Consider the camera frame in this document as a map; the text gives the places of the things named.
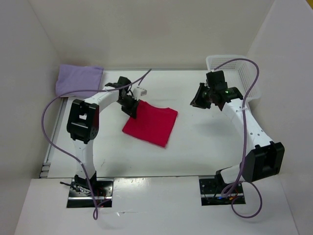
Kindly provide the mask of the pink t shirt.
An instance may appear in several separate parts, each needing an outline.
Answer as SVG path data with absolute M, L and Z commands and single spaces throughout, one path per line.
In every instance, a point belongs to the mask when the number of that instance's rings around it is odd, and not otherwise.
M 178 112 L 171 108 L 158 108 L 140 101 L 136 118 L 129 118 L 122 132 L 142 141 L 165 148 L 174 128 Z

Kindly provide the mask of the lavender t shirt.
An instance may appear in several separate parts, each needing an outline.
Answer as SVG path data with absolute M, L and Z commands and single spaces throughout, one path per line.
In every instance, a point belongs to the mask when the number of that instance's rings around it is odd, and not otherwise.
M 99 66 L 74 66 L 61 64 L 55 93 L 89 98 L 99 90 L 104 68 Z

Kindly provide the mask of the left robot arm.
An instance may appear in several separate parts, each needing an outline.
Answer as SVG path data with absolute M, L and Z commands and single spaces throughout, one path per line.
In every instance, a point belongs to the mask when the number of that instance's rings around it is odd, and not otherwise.
M 119 77 L 116 83 L 107 83 L 97 94 L 84 100 L 75 99 L 72 102 L 67 132 L 75 147 L 75 157 L 78 159 L 75 186 L 85 195 L 93 195 L 97 191 L 97 174 L 93 163 L 93 141 L 99 132 L 100 113 L 112 103 L 121 105 L 121 110 L 132 118 L 136 118 L 139 100 L 130 91 L 131 81 Z

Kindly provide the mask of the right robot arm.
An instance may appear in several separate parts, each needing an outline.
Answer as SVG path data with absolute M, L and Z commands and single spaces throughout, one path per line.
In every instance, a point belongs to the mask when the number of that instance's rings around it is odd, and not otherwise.
M 223 71 L 211 71 L 200 83 L 191 106 L 209 109 L 216 105 L 244 139 L 244 157 L 238 165 L 216 172 L 215 189 L 226 192 L 234 182 L 255 182 L 280 172 L 285 148 L 274 142 L 260 127 L 236 87 L 228 87 Z

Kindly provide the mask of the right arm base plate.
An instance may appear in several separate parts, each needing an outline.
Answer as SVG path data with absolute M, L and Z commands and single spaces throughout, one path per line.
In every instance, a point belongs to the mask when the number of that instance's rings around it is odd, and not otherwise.
M 221 192 L 225 185 L 219 185 L 214 176 L 200 177 L 199 187 L 202 206 L 231 205 L 233 201 L 235 201 L 234 205 L 242 205 L 246 203 L 244 190 L 241 184 L 239 184 L 227 197 L 221 197 Z

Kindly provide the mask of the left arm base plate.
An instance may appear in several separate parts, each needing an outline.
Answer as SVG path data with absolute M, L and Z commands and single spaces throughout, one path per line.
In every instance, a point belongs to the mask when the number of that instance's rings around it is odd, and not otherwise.
M 100 207 L 112 207 L 113 195 L 113 179 L 97 178 L 97 188 L 94 190 L 95 201 Z M 76 186 L 74 179 L 71 183 L 66 183 L 69 186 L 69 193 L 67 199 L 67 208 L 94 208 L 91 193 L 88 189 Z

